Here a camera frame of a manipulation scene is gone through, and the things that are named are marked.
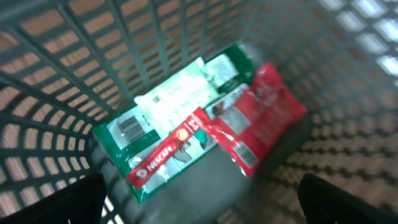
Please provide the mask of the red Nescafe stick sachet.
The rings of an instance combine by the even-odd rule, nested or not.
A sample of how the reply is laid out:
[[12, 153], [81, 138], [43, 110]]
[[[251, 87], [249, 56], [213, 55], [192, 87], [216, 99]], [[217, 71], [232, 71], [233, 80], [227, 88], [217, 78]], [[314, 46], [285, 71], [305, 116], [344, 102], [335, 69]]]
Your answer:
[[165, 164], [194, 134], [203, 128], [210, 117], [198, 107], [175, 128], [142, 162], [128, 173], [126, 181], [141, 189], [146, 182]]

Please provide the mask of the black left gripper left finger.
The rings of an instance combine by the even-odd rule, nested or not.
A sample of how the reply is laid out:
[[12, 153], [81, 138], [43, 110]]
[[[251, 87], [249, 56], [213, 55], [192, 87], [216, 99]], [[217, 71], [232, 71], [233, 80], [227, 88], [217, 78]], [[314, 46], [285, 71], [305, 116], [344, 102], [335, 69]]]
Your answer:
[[102, 174], [91, 174], [22, 210], [1, 218], [3, 224], [101, 222], [106, 198]]

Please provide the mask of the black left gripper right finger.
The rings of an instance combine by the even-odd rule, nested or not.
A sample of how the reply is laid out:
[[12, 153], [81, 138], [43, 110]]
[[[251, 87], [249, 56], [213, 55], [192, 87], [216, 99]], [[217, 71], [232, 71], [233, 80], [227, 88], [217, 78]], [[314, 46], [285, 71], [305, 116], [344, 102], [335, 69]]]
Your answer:
[[297, 193], [307, 223], [397, 224], [397, 215], [384, 212], [311, 173], [302, 177]]

